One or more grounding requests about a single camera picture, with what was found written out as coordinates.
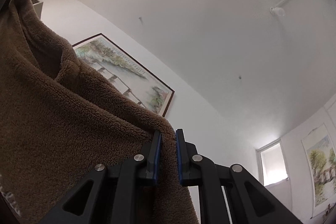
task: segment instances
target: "metal screw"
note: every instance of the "metal screw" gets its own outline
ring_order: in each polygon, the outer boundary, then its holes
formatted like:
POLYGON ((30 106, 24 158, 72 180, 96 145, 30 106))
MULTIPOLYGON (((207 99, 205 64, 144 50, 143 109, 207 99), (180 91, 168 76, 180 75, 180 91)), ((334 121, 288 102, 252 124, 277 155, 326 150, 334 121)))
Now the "metal screw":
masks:
POLYGON ((104 164, 97 164, 95 167, 96 171, 103 171, 105 169, 105 165, 104 164))
POLYGON ((137 155, 134 156, 134 159, 135 159, 136 161, 142 161, 144 158, 145 158, 145 157, 144 157, 143 155, 141 155, 141 154, 137 154, 137 155))
POLYGON ((239 164, 235 164, 233 165, 232 170, 239 173, 239 172, 242 172, 243 167, 239 164))
POLYGON ((193 161, 201 161, 201 160, 203 160, 203 157, 201 155, 196 154, 192 157, 192 159, 193 159, 193 161))

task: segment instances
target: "framed painting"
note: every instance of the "framed painting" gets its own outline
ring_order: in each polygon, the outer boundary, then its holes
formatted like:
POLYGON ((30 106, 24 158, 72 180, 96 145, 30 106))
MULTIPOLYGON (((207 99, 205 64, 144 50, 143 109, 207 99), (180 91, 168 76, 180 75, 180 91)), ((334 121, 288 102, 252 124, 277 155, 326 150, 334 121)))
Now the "framed painting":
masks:
POLYGON ((325 124, 313 129, 301 142, 306 152, 313 185, 314 217, 324 211, 328 204, 335 202, 335 147, 325 124))
POLYGON ((78 58, 138 105, 165 116, 174 91, 102 33, 73 45, 78 58))

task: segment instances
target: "white wall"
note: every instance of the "white wall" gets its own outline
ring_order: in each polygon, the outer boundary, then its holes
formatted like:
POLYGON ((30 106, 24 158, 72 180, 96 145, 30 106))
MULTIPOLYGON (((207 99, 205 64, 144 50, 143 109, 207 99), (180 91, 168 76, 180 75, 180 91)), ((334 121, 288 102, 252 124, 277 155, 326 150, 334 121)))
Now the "white wall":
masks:
POLYGON ((283 180, 266 186, 267 190, 275 196, 286 208, 292 211, 292 190, 290 180, 283 180))
POLYGON ((306 137, 314 128, 324 123, 331 136, 332 142, 334 144, 336 143, 335 123, 333 123, 331 119, 332 117, 333 120, 336 121, 335 100, 336 96, 333 96, 332 99, 313 116, 281 138, 283 153, 287 160, 288 173, 291 181, 292 212, 304 223, 321 223, 321 218, 316 216, 310 219, 313 212, 313 185, 309 164, 301 139, 306 137))
MULTIPOLYGON (((103 33, 133 58, 175 90, 166 118, 174 129, 183 128, 185 139, 194 143, 200 154, 215 163, 230 166, 242 164, 257 177, 254 148, 244 139, 229 135, 222 116, 183 79, 153 54, 111 22, 77 0, 42 0, 42 21, 60 36, 75 44, 103 33)), ((198 192, 191 190, 198 203, 198 192)))

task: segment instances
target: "brown towel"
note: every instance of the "brown towel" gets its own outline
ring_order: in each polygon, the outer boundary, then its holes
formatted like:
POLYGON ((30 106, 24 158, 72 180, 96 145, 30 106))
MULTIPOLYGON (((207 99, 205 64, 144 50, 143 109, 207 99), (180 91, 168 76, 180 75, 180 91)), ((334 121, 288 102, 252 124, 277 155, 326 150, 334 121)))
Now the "brown towel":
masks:
POLYGON ((138 154, 154 130, 163 134, 160 178, 139 222, 198 222, 166 119, 79 60, 30 0, 11 0, 0 15, 0 45, 0 190, 21 224, 41 220, 96 164, 138 154))

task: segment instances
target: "window frame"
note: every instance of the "window frame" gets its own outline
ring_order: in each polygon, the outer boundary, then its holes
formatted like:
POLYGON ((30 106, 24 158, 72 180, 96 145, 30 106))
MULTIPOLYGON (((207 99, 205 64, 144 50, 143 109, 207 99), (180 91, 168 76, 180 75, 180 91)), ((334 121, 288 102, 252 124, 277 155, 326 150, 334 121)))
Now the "window frame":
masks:
POLYGON ((285 168, 286 168, 287 178, 283 179, 283 180, 280 180, 278 182, 269 184, 269 185, 267 185, 265 187, 269 187, 270 185, 276 185, 276 184, 279 184, 279 183, 281 183, 283 181, 289 180, 289 172, 288 172, 288 165, 287 165, 287 161, 286 161, 286 156, 284 154, 281 138, 279 138, 279 139, 276 139, 275 141, 273 141, 273 142, 271 142, 271 143, 263 146, 262 148, 256 150, 259 182, 264 186, 264 172, 263 172, 263 162, 261 160, 261 152, 263 152, 263 151, 271 148, 272 146, 275 146, 278 143, 280 144, 283 161, 285 162, 285 168))

